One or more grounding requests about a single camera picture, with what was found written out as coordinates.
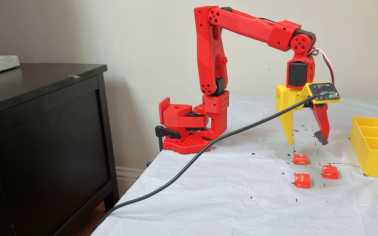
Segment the circuit board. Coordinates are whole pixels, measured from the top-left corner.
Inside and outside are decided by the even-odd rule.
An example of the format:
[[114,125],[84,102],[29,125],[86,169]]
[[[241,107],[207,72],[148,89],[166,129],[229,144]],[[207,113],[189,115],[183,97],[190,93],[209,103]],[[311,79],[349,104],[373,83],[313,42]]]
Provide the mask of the circuit board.
[[335,94],[328,94],[323,95],[320,97],[315,98],[317,101],[324,101],[324,100],[339,100],[341,97],[339,96],[338,91],[336,91],[335,86],[332,82],[325,82],[325,83],[311,83],[309,84],[310,91],[313,95],[319,95],[324,92],[334,92]]

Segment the white wall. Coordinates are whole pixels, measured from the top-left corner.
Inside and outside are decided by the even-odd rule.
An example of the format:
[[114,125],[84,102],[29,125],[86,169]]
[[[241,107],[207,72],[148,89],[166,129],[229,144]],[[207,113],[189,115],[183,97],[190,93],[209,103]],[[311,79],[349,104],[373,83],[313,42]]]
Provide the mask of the white wall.
[[[302,24],[330,58],[343,97],[378,99],[374,0],[0,0],[0,55],[107,64],[116,164],[144,169],[158,153],[158,103],[201,102],[193,8],[209,4]],[[222,38],[231,93],[273,94],[285,82],[292,52],[229,31]],[[321,56],[316,63],[315,81],[329,80]]]

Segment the yellow compartment box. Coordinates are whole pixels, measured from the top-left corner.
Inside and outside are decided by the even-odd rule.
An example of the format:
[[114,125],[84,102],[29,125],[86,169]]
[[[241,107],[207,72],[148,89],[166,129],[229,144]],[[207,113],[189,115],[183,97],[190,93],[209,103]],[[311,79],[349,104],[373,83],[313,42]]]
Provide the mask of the yellow compartment box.
[[351,143],[364,174],[378,177],[378,118],[354,117]]

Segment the white plastic sheet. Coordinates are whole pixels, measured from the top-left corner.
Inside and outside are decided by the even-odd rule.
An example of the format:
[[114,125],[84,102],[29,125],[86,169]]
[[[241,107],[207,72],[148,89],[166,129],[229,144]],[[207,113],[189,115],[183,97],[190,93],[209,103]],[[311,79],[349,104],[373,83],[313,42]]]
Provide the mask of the white plastic sheet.
[[[273,97],[232,95],[227,131],[274,113]],[[378,235],[378,178],[363,175],[348,140],[353,116],[378,118],[378,100],[345,99],[327,113],[328,145],[313,137],[312,112],[295,111],[294,146],[278,118],[223,140],[166,190],[115,211],[93,236]],[[309,165],[294,165],[294,150]],[[162,151],[120,203],[165,184],[192,157]],[[339,179],[322,178],[327,163],[342,163],[332,164]],[[294,172],[310,174],[311,188],[296,188]]]

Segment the baseboard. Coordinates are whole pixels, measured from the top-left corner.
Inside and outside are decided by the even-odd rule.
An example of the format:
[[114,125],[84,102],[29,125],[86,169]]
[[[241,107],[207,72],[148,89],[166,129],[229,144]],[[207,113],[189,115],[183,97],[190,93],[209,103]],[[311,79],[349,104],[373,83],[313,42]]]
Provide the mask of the baseboard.
[[126,193],[142,172],[144,172],[144,170],[120,166],[116,167],[117,185],[119,187],[120,196]]

